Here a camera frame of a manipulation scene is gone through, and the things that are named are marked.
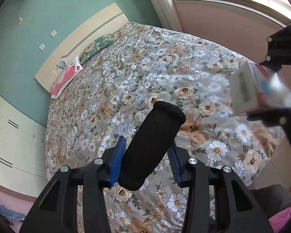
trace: tile floor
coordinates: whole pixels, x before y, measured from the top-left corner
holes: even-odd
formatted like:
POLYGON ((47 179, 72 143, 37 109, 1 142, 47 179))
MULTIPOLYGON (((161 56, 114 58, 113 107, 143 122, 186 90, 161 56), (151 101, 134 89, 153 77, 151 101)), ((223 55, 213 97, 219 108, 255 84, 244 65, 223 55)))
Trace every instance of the tile floor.
POLYGON ((254 182, 256 189, 272 184, 280 184, 287 190, 291 187, 291 147, 286 137, 254 182))

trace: gray stripe on headboard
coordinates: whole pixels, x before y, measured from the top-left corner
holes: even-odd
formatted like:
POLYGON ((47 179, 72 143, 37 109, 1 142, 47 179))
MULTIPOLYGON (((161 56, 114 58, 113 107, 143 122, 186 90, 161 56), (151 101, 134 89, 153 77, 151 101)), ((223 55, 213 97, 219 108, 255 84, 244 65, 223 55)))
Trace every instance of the gray stripe on headboard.
POLYGON ((123 12, 120 12, 119 14, 117 14, 114 17, 110 18, 108 21, 104 22, 101 26, 99 26, 98 28, 96 28, 95 30, 93 30, 90 34, 88 34, 85 38, 83 38, 74 48, 72 48, 72 50, 67 55, 61 56, 61 59, 67 58, 75 49, 78 48, 79 45, 81 45, 85 40, 87 40, 87 38, 89 38, 96 31, 98 31, 99 29, 101 29, 102 27, 104 27, 107 23, 111 22, 113 19, 116 19, 117 17, 119 17, 122 14, 123 14, 123 12))

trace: person's leg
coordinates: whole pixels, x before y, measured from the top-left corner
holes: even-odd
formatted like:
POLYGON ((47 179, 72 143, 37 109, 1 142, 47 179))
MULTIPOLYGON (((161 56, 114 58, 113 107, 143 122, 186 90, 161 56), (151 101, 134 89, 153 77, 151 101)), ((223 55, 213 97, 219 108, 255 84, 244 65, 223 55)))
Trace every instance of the person's leg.
POLYGON ((267 218, 271 218, 280 211, 291 207, 291 193, 279 184, 261 189, 252 189, 250 192, 267 218))

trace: pink and white pillow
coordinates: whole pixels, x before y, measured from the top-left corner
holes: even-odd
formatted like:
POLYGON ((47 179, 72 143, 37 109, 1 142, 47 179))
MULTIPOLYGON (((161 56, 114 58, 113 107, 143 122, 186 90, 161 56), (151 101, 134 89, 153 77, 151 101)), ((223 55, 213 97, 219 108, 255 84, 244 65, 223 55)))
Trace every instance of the pink and white pillow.
POLYGON ((66 86, 82 71, 82 69, 83 67, 80 64, 79 57, 75 56, 72 62, 64 67, 57 80, 54 82, 51 97, 55 99, 59 98, 66 86))

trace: green floral pillow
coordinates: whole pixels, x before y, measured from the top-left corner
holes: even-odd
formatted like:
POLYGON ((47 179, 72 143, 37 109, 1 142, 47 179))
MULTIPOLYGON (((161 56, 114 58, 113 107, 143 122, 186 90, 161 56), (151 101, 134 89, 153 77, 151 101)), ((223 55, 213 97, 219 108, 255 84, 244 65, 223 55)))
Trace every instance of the green floral pillow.
POLYGON ((102 49, 111 45, 113 42, 112 35, 107 34, 99 37, 93 41, 85 50, 82 56, 81 64, 87 61, 89 58, 94 56, 97 52, 100 52, 102 49))

